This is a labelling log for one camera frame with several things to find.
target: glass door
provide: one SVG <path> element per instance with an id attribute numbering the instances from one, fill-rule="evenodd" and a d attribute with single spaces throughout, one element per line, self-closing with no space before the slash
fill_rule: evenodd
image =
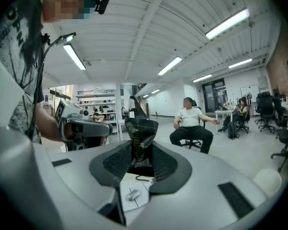
<path id="1" fill-rule="evenodd" d="M 203 84 L 205 110 L 214 113 L 218 107 L 228 101 L 224 79 L 211 81 Z"/>

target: hand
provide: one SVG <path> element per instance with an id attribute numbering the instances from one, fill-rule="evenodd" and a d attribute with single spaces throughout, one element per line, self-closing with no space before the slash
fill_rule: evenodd
<path id="1" fill-rule="evenodd" d="M 178 129 L 179 128 L 179 123 L 178 122 L 174 122 L 174 128 Z"/>
<path id="2" fill-rule="evenodd" d="M 102 137 L 100 145 L 104 146 L 106 144 L 106 141 L 107 141 L 107 139 L 105 137 Z"/>
<path id="3" fill-rule="evenodd" d="M 212 122 L 213 124 L 215 124 L 215 125 L 218 125 L 218 124 L 220 123 L 220 121 L 217 120 L 216 118 L 213 118 L 213 119 L 211 120 L 211 122 Z"/>
<path id="4" fill-rule="evenodd" d="M 73 132 L 72 132 L 72 124 L 71 123 L 67 123 L 64 126 L 64 136 L 67 140 L 72 139 L 73 137 Z"/>

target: whiteboard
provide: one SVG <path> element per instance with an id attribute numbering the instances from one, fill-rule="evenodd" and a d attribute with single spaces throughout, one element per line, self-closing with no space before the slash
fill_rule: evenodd
<path id="1" fill-rule="evenodd" d="M 241 88 L 241 97 L 243 97 L 247 93 L 251 93 L 252 94 L 252 102 L 256 102 L 256 97 L 259 94 L 258 84 Z"/>

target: white floor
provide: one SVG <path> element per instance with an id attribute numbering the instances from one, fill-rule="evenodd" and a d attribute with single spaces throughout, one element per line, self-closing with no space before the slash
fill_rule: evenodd
<path id="1" fill-rule="evenodd" d="M 160 116 L 156 118 L 153 116 L 151 119 L 159 123 L 155 141 L 170 143 L 169 136 L 174 131 L 173 118 Z M 259 132 L 254 120 L 255 118 L 252 118 L 247 124 L 250 127 L 249 133 L 246 134 L 244 131 L 240 131 L 240 138 L 235 140 L 229 139 L 227 133 L 216 134 L 216 127 L 212 123 L 206 123 L 206 129 L 214 134 L 209 155 L 224 160 L 251 179 L 261 169 L 270 168 L 277 170 L 284 160 L 281 157 L 270 158 L 272 153 L 280 152 L 284 144 L 276 139 L 276 134 L 270 134 L 268 130 Z M 123 137 L 126 140 L 130 139 L 127 132 L 123 133 Z M 116 134 L 111 135 L 109 141 L 111 143 L 118 141 L 118 136 Z M 61 152 L 61 147 L 64 147 L 62 142 L 53 142 L 46 139 L 42 139 L 42 142 L 46 149 L 51 152 Z M 288 161 L 280 174 L 283 182 L 286 182 L 288 179 Z"/>

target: backpack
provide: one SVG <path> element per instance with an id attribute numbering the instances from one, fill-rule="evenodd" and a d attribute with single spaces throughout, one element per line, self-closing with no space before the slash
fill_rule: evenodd
<path id="1" fill-rule="evenodd" d="M 237 133 L 237 127 L 236 124 L 234 122 L 230 122 L 228 125 L 228 138 L 230 139 L 235 139 L 235 138 L 239 138 L 239 134 Z"/>

